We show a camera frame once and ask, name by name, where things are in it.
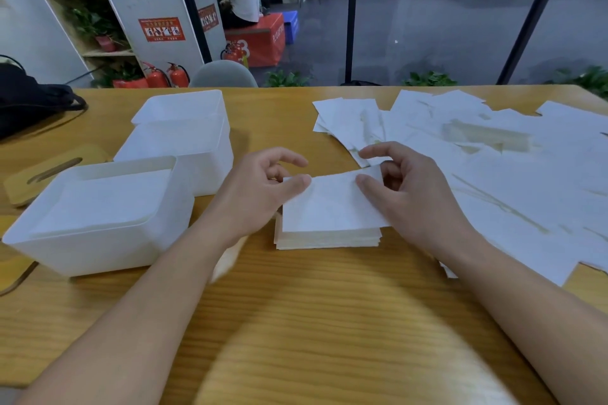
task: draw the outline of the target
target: black bag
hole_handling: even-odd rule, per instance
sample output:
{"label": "black bag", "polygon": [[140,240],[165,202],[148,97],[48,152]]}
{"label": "black bag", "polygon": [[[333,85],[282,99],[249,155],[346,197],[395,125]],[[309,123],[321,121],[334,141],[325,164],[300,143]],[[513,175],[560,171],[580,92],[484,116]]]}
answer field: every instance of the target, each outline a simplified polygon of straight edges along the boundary
{"label": "black bag", "polygon": [[0,140],[64,111],[85,111],[67,85],[40,85],[19,66],[0,63]]}

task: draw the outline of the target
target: black pants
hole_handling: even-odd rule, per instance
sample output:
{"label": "black pants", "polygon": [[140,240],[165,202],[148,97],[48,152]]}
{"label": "black pants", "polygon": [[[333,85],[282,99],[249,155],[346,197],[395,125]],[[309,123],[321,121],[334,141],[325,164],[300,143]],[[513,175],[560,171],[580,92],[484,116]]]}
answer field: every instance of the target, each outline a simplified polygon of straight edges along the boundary
{"label": "black pants", "polygon": [[234,14],[232,9],[220,10],[219,15],[222,18],[222,25],[224,29],[240,29],[247,28],[247,26],[253,26],[253,21],[247,21],[242,18],[239,18]]}

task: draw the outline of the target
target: red box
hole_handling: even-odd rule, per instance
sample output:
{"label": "red box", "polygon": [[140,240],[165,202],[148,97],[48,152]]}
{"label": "red box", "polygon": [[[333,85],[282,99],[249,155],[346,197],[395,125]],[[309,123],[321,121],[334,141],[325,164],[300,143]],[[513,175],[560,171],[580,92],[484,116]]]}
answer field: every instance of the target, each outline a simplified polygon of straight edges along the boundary
{"label": "red box", "polygon": [[285,26],[282,13],[271,13],[253,26],[225,29],[226,40],[241,45],[251,67],[276,66],[285,50]]}

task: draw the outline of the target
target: forearm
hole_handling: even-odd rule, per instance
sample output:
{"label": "forearm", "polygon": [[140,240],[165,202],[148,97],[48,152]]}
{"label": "forearm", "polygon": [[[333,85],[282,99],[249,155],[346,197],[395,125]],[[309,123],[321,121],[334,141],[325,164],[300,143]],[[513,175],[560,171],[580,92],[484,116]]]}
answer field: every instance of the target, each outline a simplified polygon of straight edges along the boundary
{"label": "forearm", "polygon": [[158,403],[205,284],[229,245],[200,226],[161,255],[18,403]]}
{"label": "forearm", "polygon": [[608,397],[608,316],[475,234],[437,258],[467,285],[562,405]]}

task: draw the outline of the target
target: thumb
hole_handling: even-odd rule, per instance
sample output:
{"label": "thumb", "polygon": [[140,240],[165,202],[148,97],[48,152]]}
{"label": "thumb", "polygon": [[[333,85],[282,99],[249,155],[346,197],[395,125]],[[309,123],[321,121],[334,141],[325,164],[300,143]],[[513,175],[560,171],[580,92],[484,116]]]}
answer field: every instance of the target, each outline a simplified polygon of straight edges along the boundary
{"label": "thumb", "polygon": [[273,186],[277,192],[278,201],[282,205],[296,195],[301,194],[310,186],[312,180],[310,175],[296,175],[287,181]]}
{"label": "thumb", "polygon": [[371,204],[384,213],[393,191],[368,175],[357,175],[355,181]]}

